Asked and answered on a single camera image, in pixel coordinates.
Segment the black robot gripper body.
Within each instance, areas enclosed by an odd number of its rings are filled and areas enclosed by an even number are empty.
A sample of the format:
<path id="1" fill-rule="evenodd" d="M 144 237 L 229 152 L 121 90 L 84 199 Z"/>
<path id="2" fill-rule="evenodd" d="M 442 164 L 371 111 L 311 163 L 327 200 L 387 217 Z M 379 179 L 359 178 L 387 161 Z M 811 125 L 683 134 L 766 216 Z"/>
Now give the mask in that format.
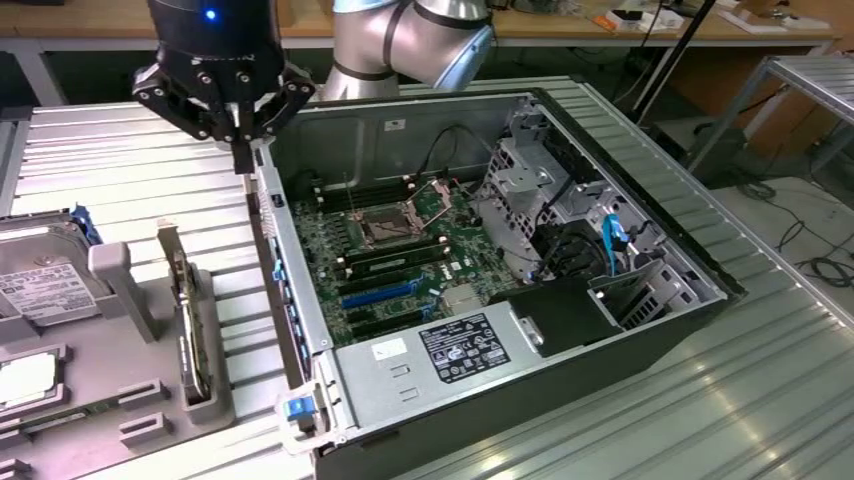
<path id="1" fill-rule="evenodd" d="M 201 97 L 212 77 L 233 121 L 244 121 L 245 64 L 285 63 L 272 1 L 149 1 L 157 36 L 153 64 Z"/>

